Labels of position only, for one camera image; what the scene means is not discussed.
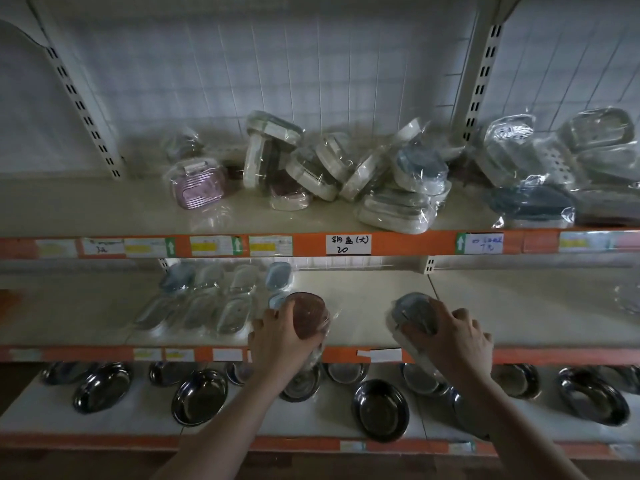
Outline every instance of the hand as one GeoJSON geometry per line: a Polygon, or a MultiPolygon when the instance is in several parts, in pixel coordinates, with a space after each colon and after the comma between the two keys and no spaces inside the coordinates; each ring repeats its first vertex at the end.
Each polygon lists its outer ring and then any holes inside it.
{"type": "Polygon", "coordinates": [[[491,381],[493,339],[483,333],[480,323],[471,320],[469,311],[460,308],[449,313],[445,304],[429,298],[436,311],[438,332],[428,335],[412,323],[405,323],[401,331],[456,389],[464,388],[470,379],[491,381]]]}
{"type": "Polygon", "coordinates": [[[288,300],[279,312],[265,310],[262,320],[253,321],[253,331],[249,334],[249,349],[257,375],[268,377],[283,391],[304,365],[309,354],[324,340],[324,333],[318,332],[306,340],[300,340],[293,328],[293,306],[295,300],[288,300]]]}

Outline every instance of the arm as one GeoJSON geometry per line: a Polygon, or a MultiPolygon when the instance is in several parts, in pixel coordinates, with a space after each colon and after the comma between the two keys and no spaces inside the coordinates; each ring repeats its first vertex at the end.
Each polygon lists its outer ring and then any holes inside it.
{"type": "Polygon", "coordinates": [[[242,391],[206,427],[186,440],[154,480],[232,479],[269,407],[324,336],[300,340],[293,328],[293,300],[253,322],[249,348],[255,371],[242,391]]]}
{"type": "Polygon", "coordinates": [[[438,332],[427,335],[412,324],[402,332],[465,398],[478,416],[489,418],[485,427],[502,463],[514,478],[585,480],[564,453],[517,409],[491,378],[493,342],[463,308],[449,313],[432,299],[438,332]]]}

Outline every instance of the stainless steel bowl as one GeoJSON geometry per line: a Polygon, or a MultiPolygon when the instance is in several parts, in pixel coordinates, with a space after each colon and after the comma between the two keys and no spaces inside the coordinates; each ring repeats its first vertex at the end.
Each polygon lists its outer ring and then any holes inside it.
{"type": "Polygon", "coordinates": [[[324,363],[323,367],[333,382],[345,385],[362,382],[369,372],[368,363],[324,363]]]}
{"type": "Polygon", "coordinates": [[[40,379],[49,386],[73,384],[87,377],[98,366],[97,362],[52,362],[41,371],[40,379]]]}
{"type": "Polygon", "coordinates": [[[132,368],[124,362],[108,363],[89,374],[78,386],[73,405],[83,414],[104,411],[116,405],[129,391],[132,368]]]}
{"type": "Polygon", "coordinates": [[[280,393],[280,398],[288,403],[301,403],[313,396],[320,387],[320,367],[297,373],[280,393]]]}
{"type": "Polygon", "coordinates": [[[593,369],[562,369],[556,384],[576,416],[606,426],[622,426],[629,419],[629,406],[620,391],[604,382],[593,369]]]}
{"type": "Polygon", "coordinates": [[[540,394],[538,371],[528,363],[494,365],[491,377],[508,396],[516,399],[533,399],[540,394]]]}
{"type": "Polygon", "coordinates": [[[192,373],[178,388],[171,402],[171,414],[184,426],[197,426],[216,415],[227,399],[227,379],[218,371],[192,373]]]}
{"type": "Polygon", "coordinates": [[[225,365],[227,379],[236,386],[244,386],[253,374],[251,364],[246,362],[227,362],[225,365]]]}
{"type": "Polygon", "coordinates": [[[379,443],[396,441],[409,425],[409,406],[398,389],[380,379],[358,387],[351,412],[365,435],[379,443]]]}
{"type": "Polygon", "coordinates": [[[490,441],[489,433],[487,433],[487,428],[483,424],[482,418],[478,417],[476,412],[469,407],[458,391],[452,388],[450,394],[451,407],[453,407],[453,412],[462,429],[481,440],[490,441]]]}
{"type": "Polygon", "coordinates": [[[401,363],[399,367],[405,384],[416,394],[438,397],[445,395],[451,389],[451,386],[446,381],[428,374],[419,365],[401,363]]]}
{"type": "Polygon", "coordinates": [[[599,365],[599,377],[622,392],[640,394],[640,367],[636,365],[599,365]]]}
{"type": "Polygon", "coordinates": [[[149,382],[167,387],[185,381],[198,368],[196,362],[154,362],[149,365],[149,382]]]}

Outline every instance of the white back panel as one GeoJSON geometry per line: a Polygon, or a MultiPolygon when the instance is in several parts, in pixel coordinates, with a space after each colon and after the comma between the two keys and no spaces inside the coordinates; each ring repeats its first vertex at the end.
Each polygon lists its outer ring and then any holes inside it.
{"type": "Polygon", "coordinates": [[[107,176],[44,49],[0,22],[0,177],[107,176]]]}
{"type": "Polygon", "coordinates": [[[184,125],[217,146],[272,112],[371,138],[448,126],[476,0],[45,0],[139,173],[184,125]]]}
{"type": "Polygon", "coordinates": [[[523,0],[502,28],[482,121],[528,111],[548,132],[608,105],[636,121],[639,19],[640,0],[523,0]]]}

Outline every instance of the store shelf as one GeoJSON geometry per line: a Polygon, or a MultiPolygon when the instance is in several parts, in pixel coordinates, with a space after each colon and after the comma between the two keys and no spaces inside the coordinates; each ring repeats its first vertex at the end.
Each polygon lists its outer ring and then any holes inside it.
{"type": "MultiPolygon", "coordinates": [[[[209,364],[220,368],[220,364],[209,364]]],[[[107,411],[76,413],[71,398],[76,386],[45,386],[34,379],[0,417],[0,445],[56,449],[176,449],[181,437],[203,426],[183,428],[171,417],[177,386],[158,388],[147,379],[146,363],[134,367],[134,380],[124,399],[107,411]]],[[[632,411],[628,425],[613,428],[572,416],[561,402],[553,380],[557,368],[540,371],[542,394],[532,401],[514,399],[519,409],[572,458],[620,458],[640,443],[640,396],[625,394],[632,411]]],[[[380,378],[396,386],[410,409],[410,423],[395,443],[366,439],[351,415],[353,388],[338,385],[323,374],[313,398],[302,403],[276,399],[252,443],[254,451],[407,452],[495,454],[457,424],[446,397],[428,399],[412,393],[396,365],[376,364],[367,379],[380,378]]],[[[240,391],[229,385],[226,404],[240,391]]]]}
{"type": "MultiPolygon", "coordinates": [[[[102,179],[15,180],[4,182],[0,200],[11,201],[3,215],[0,258],[124,258],[192,257],[190,237],[228,235],[240,238],[240,246],[228,255],[250,256],[249,235],[287,235],[292,246],[281,255],[324,256],[326,235],[372,234],[371,254],[451,255],[456,252],[459,232],[495,232],[495,216],[480,199],[455,185],[446,206],[426,233],[405,235],[384,232],[364,225],[345,201],[316,199],[308,209],[281,212],[269,206],[267,197],[238,191],[208,210],[178,208],[157,179],[114,182],[102,179]],[[169,251],[127,242],[106,254],[83,246],[83,237],[171,238],[169,251]],[[37,239],[66,238],[69,241],[38,242],[37,239]]],[[[559,250],[558,229],[506,230],[503,253],[555,253],[559,250]]],[[[624,234],[614,244],[620,250],[640,249],[640,230],[624,234]]],[[[221,250],[210,255],[222,255],[221,250]]]]}
{"type": "MultiPolygon", "coordinates": [[[[248,358],[240,337],[169,331],[160,337],[129,324],[157,290],[157,273],[95,273],[0,278],[22,300],[0,319],[0,360],[228,360],[248,358]]],[[[620,310],[613,288],[629,269],[520,271],[299,271],[294,289],[322,296],[338,312],[324,362],[369,362],[367,351],[397,349],[388,327],[393,301],[412,291],[466,306],[490,331],[495,363],[640,363],[637,319],[620,310]]],[[[266,295],[258,295],[264,309],[266,295]]],[[[407,352],[402,360],[411,362],[407,352]]]]}

